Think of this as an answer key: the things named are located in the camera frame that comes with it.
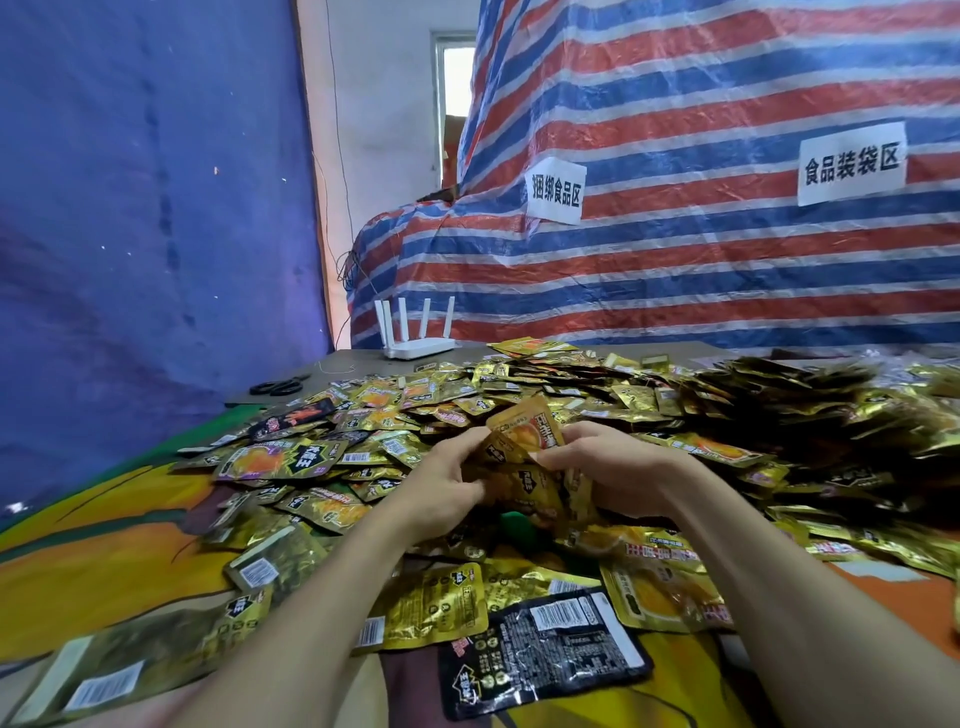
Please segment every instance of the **striped tarp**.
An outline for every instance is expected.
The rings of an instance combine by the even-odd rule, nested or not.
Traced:
[[[955,344],[958,37],[955,1],[485,0],[464,196],[360,232],[353,345],[373,298],[451,293],[466,341]],[[801,140],[887,121],[905,188],[797,207]],[[588,169],[578,227],[525,217],[551,156]]]

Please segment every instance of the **wall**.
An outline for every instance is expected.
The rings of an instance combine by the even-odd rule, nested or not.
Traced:
[[[0,503],[329,348],[287,0],[0,4]]]
[[[321,168],[327,304],[337,338],[348,320],[337,258],[374,215],[440,186],[431,32],[475,33],[480,2],[328,5],[298,0],[310,130]],[[346,324],[339,348],[348,347],[349,338]]]

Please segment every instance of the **person's left arm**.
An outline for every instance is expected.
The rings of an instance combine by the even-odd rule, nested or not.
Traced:
[[[168,728],[328,725],[338,677],[403,552],[453,529],[484,496],[460,466],[490,433],[475,427],[435,446],[337,545]]]

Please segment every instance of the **black scissors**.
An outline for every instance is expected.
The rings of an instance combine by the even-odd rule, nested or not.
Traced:
[[[283,397],[293,395],[303,389],[303,381],[310,375],[292,376],[282,381],[265,381],[250,388],[252,397]]]

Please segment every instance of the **person's left hand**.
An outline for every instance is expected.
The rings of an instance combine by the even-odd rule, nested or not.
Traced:
[[[484,484],[464,482],[460,466],[489,434],[472,427],[437,443],[373,514],[389,517],[410,545],[449,533],[483,500]]]

